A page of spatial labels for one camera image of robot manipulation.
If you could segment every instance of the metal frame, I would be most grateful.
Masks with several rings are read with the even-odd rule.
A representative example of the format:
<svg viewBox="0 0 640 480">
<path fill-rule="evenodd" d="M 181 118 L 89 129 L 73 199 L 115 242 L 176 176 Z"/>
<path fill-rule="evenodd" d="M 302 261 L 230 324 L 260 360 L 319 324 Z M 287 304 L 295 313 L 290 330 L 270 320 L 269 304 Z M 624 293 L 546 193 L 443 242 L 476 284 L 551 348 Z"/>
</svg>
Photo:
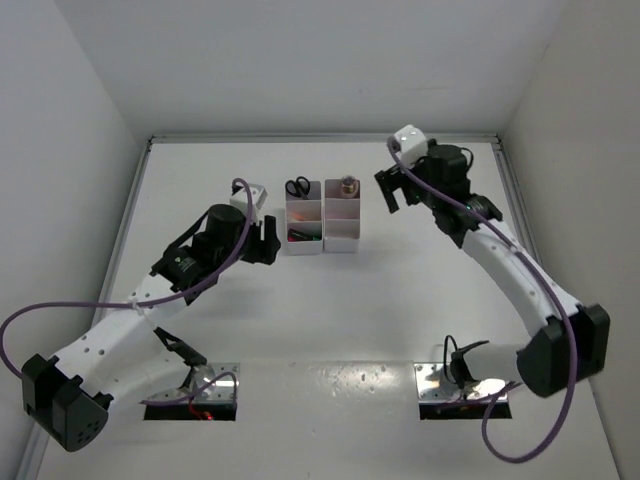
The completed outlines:
<svg viewBox="0 0 640 480">
<path fill-rule="evenodd" d="M 223 372 L 233 372 L 236 376 L 235 390 L 240 390 L 240 364 L 239 363 L 210 363 L 206 367 L 200 368 L 193 376 L 189 385 L 190 389 L 197 388 L 210 382 L 213 377 Z M 183 397 L 185 392 L 178 388 L 165 390 L 149 397 L 149 400 L 165 401 Z M 207 388 L 204 392 L 193 399 L 193 404 L 218 404 L 234 405 L 238 399 L 234 396 L 233 380 L 219 380 L 213 387 Z"/>
<path fill-rule="evenodd" d="M 456 402 L 461 393 L 467 395 L 468 400 L 481 400 L 498 393 L 507 384 L 504 380 L 489 378 L 461 392 L 457 385 L 446 380 L 442 362 L 414 363 L 413 370 L 416 374 L 416 390 L 420 405 L 441 405 L 447 402 Z M 506 403 L 507 394 L 501 395 L 498 402 Z"/>
<path fill-rule="evenodd" d="M 436 138 L 441 142 L 453 142 L 453 143 L 489 143 L 492 145 L 498 171 L 502 180 L 502 185 L 506 192 L 506 197 L 509 202 L 509 208 L 513 215 L 514 227 L 516 228 L 516 235 L 520 242 L 529 251 L 531 256 L 541 263 L 538 250 L 535 246 L 533 237 L 531 236 L 529 229 L 529 220 L 527 212 L 520 193 L 520 187 L 515 176 L 515 172 L 508 161 L 502 141 L 497 135 L 493 134 L 447 134 L 447 133 L 427 133 L 427 137 Z M 118 230 L 118 236 L 113 247 L 113 253 L 109 260 L 109 266 L 103 282 L 102 290 L 100 291 L 99 300 L 104 301 L 111 294 L 113 288 L 113 281 L 115 273 L 118 270 L 120 258 L 122 255 L 122 247 L 129 226 L 131 223 L 131 217 L 133 208 L 138 198 L 140 191 L 140 185 L 144 178 L 144 172 L 149 160 L 149 155 L 153 145 L 155 144 L 182 144 L 182 143 L 349 143 L 349 142 L 384 142 L 388 138 L 388 134 L 384 133 L 336 133 L 336 134 L 166 134 L 166 135 L 154 135 L 145 145 L 140 160 L 138 162 L 138 168 L 134 176 L 129 198 L 122 216 L 120 228 Z M 96 310 L 92 325 L 98 322 L 102 316 L 103 311 Z M 16 476 L 17 480 L 37 480 L 40 466 L 44 458 L 44 453 L 47 447 L 49 436 L 38 426 L 34 425 L 25 452 L 18 469 Z"/>
</svg>

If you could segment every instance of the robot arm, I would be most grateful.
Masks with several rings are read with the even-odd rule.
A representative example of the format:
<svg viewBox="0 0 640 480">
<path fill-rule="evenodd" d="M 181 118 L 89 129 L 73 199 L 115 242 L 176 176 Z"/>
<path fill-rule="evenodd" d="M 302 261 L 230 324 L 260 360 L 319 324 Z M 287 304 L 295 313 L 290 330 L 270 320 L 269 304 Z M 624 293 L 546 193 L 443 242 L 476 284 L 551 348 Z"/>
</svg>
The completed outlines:
<svg viewBox="0 0 640 480">
<path fill-rule="evenodd" d="M 552 288 L 564 308 L 577 343 L 577 379 L 592 376 L 604 367 L 609 334 L 609 316 L 600 306 L 584 307 L 559 287 L 516 241 L 502 221 L 498 208 L 486 197 L 471 193 L 467 173 L 472 165 L 464 150 L 455 145 L 439 145 L 408 125 L 390 139 L 390 148 L 418 179 L 476 212 L 495 227 L 480 223 L 473 215 L 418 186 L 399 165 L 378 172 L 375 178 L 389 210 L 398 204 L 394 192 L 400 189 L 407 205 L 422 203 L 433 213 L 438 228 L 480 264 L 514 305 L 531 341 L 526 346 L 493 345 L 475 342 L 453 352 L 450 371 L 460 388 L 485 378 L 523 382 L 536 395 L 548 397 L 567 386 L 569 341 L 555 305 L 541 287 Z M 507 246 L 501 236 L 509 239 Z M 533 265 L 526 268 L 520 255 Z"/>
<path fill-rule="evenodd" d="M 256 215 L 250 219 L 253 223 L 238 249 L 238 259 L 271 265 L 280 248 L 275 218 L 257 220 L 266 191 L 256 185 L 250 188 Z M 158 391 L 180 387 L 194 368 L 206 365 L 204 356 L 165 329 L 217 283 L 212 275 L 238 248 L 247 204 L 238 202 L 236 194 L 245 193 L 234 189 L 231 203 L 236 206 L 212 206 L 167 247 L 128 297 L 130 308 L 109 313 L 51 358 L 34 355 L 22 367 L 25 410 L 67 451 L 90 443 L 104 428 L 109 413 Z M 175 298 L 154 302 L 167 297 Z"/>
</svg>

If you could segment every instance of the black scissors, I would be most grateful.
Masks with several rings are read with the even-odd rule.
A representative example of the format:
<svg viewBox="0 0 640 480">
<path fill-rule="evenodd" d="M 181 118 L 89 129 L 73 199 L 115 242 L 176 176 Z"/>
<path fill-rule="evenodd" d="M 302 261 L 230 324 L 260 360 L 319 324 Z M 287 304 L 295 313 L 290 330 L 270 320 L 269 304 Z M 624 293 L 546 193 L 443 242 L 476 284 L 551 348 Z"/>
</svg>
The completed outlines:
<svg viewBox="0 0 640 480">
<path fill-rule="evenodd" d="M 287 180 L 287 183 L 284 184 L 284 189 L 292 197 L 309 200 L 307 195 L 311 191 L 311 183 L 307 177 L 298 177 L 295 180 Z"/>
</svg>

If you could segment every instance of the rectangular hole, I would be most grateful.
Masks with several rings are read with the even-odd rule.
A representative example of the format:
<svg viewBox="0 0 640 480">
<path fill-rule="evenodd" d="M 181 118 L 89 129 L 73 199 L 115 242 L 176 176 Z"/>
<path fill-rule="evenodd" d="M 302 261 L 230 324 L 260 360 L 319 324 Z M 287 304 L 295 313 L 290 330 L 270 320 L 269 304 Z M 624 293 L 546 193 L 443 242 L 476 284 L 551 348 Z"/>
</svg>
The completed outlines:
<svg viewBox="0 0 640 480">
<path fill-rule="evenodd" d="M 342 199 L 342 182 L 340 179 L 332 178 L 324 181 L 324 198 Z M 360 198 L 360 181 L 358 180 L 358 193 L 354 199 Z"/>
<path fill-rule="evenodd" d="M 322 200 L 322 184 L 319 181 L 311 181 L 309 182 L 309 186 L 311 187 L 309 189 L 309 193 L 307 194 L 307 198 L 308 200 Z M 304 200 L 303 198 L 298 198 L 295 197 L 291 194 L 289 194 L 289 192 L 287 192 L 287 187 L 286 187 L 286 182 L 285 182 L 285 186 L 284 188 L 284 198 L 286 202 L 295 202 L 295 201 L 308 201 L 308 200 Z"/>
<path fill-rule="evenodd" d="M 299 222 L 287 224 L 287 242 L 289 242 L 289 229 L 294 229 L 306 235 L 315 237 L 316 240 L 322 240 L 322 222 Z"/>
<path fill-rule="evenodd" d="M 228 404 L 193 403 L 193 410 L 202 418 L 198 418 L 191 410 L 189 404 L 171 405 L 168 407 L 147 406 L 144 411 L 144 420 L 189 420 L 189 421 L 219 421 L 235 422 L 236 406 Z"/>
<path fill-rule="evenodd" d="M 360 220 L 325 220 L 327 238 L 360 238 Z"/>
<path fill-rule="evenodd" d="M 482 420 L 487 410 L 486 403 L 474 405 L 420 405 L 420 420 Z M 512 418 L 507 402 L 499 402 L 489 418 Z"/>
<path fill-rule="evenodd" d="M 286 203 L 287 222 L 319 222 L 322 220 L 321 200 L 301 200 Z"/>
<path fill-rule="evenodd" d="M 324 202 L 324 218 L 358 220 L 360 218 L 360 199 L 327 198 Z"/>
</svg>

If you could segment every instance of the purple cable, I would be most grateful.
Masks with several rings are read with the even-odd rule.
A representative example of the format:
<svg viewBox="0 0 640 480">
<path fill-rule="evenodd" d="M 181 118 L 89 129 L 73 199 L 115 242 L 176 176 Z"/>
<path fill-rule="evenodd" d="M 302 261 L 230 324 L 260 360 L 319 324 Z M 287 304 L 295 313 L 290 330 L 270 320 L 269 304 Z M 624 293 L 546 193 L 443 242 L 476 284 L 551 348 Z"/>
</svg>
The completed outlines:
<svg viewBox="0 0 640 480">
<path fill-rule="evenodd" d="M 251 226 L 251 218 L 253 216 L 253 198 L 251 196 L 251 188 L 249 184 L 241 178 L 235 178 L 232 182 L 232 185 L 239 183 L 244 188 L 244 191 L 247 194 L 247 214 L 246 220 L 244 222 L 244 227 L 242 228 L 242 233 L 240 234 L 240 238 L 238 239 L 238 243 L 233 247 L 233 250 L 227 257 L 227 259 L 220 265 L 215 272 L 209 275 L 207 278 L 202 280 L 200 283 L 194 285 L 191 288 L 186 289 L 184 292 L 179 292 L 174 295 L 169 295 L 168 297 L 156 298 L 153 300 L 147 300 L 145 302 L 139 302 L 138 306 L 145 307 L 153 307 L 155 305 L 162 305 L 163 303 L 172 302 L 179 298 L 188 297 L 193 295 L 194 293 L 200 292 L 205 288 L 209 287 L 216 279 L 220 276 L 222 272 L 224 272 L 227 268 L 229 268 L 234 262 L 237 261 L 238 256 L 240 255 L 240 250 L 244 246 L 244 242 L 247 239 L 247 235 L 249 234 L 249 227 Z M 133 308 L 133 305 L 130 303 L 114 303 L 114 302 L 45 302 L 45 303 L 36 303 L 34 305 L 29 305 L 27 307 L 21 308 L 17 312 L 14 312 L 10 315 L 0 326 L 0 359 L 4 363 L 4 365 L 9 369 L 11 373 L 13 373 L 16 377 L 20 378 L 22 375 L 20 370 L 18 370 L 9 357 L 7 356 L 7 352 L 4 347 L 4 336 L 7 331 L 7 328 L 11 323 L 18 318 L 19 316 L 32 312 L 34 310 L 40 310 L 42 308 L 59 308 L 59 307 L 71 307 L 71 308 L 119 308 L 119 309 L 127 309 Z"/>
<path fill-rule="evenodd" d="M 238 398 L 238 379 L 233 372 L 222 372 L 220 375 L 217 375 L 212 380 L 209 380 L 203 386 L 195 388 L 192 392 L 186 394 L 183 397 L 174 398 L 172 400 L 160 400 L 160 401 L 143 400 L 140 403 L 148 407 L 172 407 L 174 405 L 178 405 L 182 402 L 186 402 L 187 400 L 191 400 L 192 398 L 197 397 L 212 385 L 213 385 L 213 389 L 215 389 L 215 383 L 224 377 L 231 377 L 231 379 L 233 380 L 233 403 L 235 404 Z"/>
<path fill-rule="evenodd" d="M 460 203 L 457 200 L 449 197 L 448 195 L 445 195 L 444 193 L 440 192 L 439 190 L 433 188 L 432 186 L 428 185 L 427 183 L 423 182 L 418 177 L 416 177 L 411 172 L 411 170 L 409 170 L 409 168 L 404 163 L 402 163 L 400 158 L 398 158 L 398 155 L 396 155 L 396 152 L 400 151 L 400 145 L 398 144 L 397 140 L 394 137 L 390 137 L 387 140 L 387 148 L 389 149 L 389 153 L 391 154 L 391 157 L 396 162 L 400 170 L 402 170 L 402 172 L 407 177 L 409 177 L 416 185 L 418 185 L 423 190 L 426 190 L 430 194 L 434 195 L 435 197 L 439 198 L 440 200 L 447 202 L 449 205 L 457 208 L 458 210 L 465 212 L 467 215 L 469 215 L 473 219 L 485 225 L 509 248 L 515 247 L 515 244 L 506 235 L 504 235 L 498 228 L 496 228 L 493 224 L 491 224 L 482 215 L 480 215 L 479 213 L 473 210 L 469 210 L 467 206 L 464 205 L 463 203 Z M 551 430 L 549 430 L 549 433 L 547 434 L 547 436 L 542 440 L 542 442 L 540 442 L 540 444 L 537 447 L 535 447 L 530 452 L 519 457 L 509 457 L 507 455 L 504 455 L 498 452 L 496 448 L 493 446 L 493 444 L 491 443 L 491 441 L 489 440 L 489 436 L 487 435 L 487 424 L 488 424 L 489 417 L 491 416 L 491 411 L 493 410 L 493 407 L 496 405 L 496 402 L 498 401 L 499 395 L 496 394 L 497 396 L 494 396 L 491 403 L 487 407 L 487 410 L 484 413 L 484 417 L 482 419 L 482 439 L 484 440 L 484 443 L 489 449 L 489 451 L 493 455 L 495 455 L 497 458 L 505 462 L 524 463 L 536 458 L 538 455 L 544 452 L 549 447 L 549 445 L 551 445 L 551 443 L 553 443 L 555 438 L 558 436 L 558 433 L 560 433 L 560 430 L 562 429 L 562 426 L 564 425 L 564 422 L 567 419 L 567 416 L 569 415 L 569 410 L 571 409 L 571 402 L 573 401 L 573 394 L 575 392 L 576 382 L 577 382 L 578 351 L 576 347 L 576 337 L 573 333 L 573 327 L 571 326 L 571 321 L 569 320 L 567 312 L 563 308 L 562 303 L 560 302 L 560 299 L 553 291 L 553 288 L 544 279 L 542 274 L 538 271 L 536 266 L 526 257 L 526 255 L 524 255 L 522 252 L 518 250 L 516 250 L 515 255 L 523 263 L 523 265 L 527 268 L 527 270 L 529 270 L 531 275 L 533 275 L 533 277 L 536 279 L 538 284 L 542 287 L 542 289 L 545 291 L 545 293 L 547 294 L 547 296 L 549 297 L 553 305 L 558 310 L 558 313 L 562 318 L 562 323 L 564 324 L 564 327 L 567 331 L 567 337 L 569 339 L 569 379 L 567 382 L 567 391 L 564 397 L 564 401 L 562 402 L 562 407 L 560 408 L 560 413 L 558 414 L 558 418 L 556 419 L 555 423 L 551 427 Z M 504 394 L 509 390 L 513 390 L 514 388 L 515 386 L 513 384 L 507 384 L 507 386 L 505 386 L 501 390 L 501 394 Z"/>
<path fill-rule="evenodd" d="M 505 384 L 504 387 L 502 387 L 496 393 L 492 393 L 490 395 L 485 395 L 484 397 L 474 398 L 474 399 L 471 399 L 471 400 L 465 400 L 465 399 L 462 398 L 462 395 L 460 395 L 456 400 L 454 400 L 452 402 L 439 403 L 439 404 L 434 405 L 434 406 L 439 407 L 440 410 L 449 410 L 451 408 L 466 407 L 467 405 L 478 405 L 480 403 L 486 403 L 489 400 L 491 400 L 491 401 L 495 400 L 495 402 L 497 402 L 498 399 L 502 395 L 504 395 L 507 392 L 510 392 L 514 388 L 518 388 L 520 385 L 522 385 L 522 384 L 519 383 L 519 382 L 508 382 L 508 383 Z"/>
</svg>

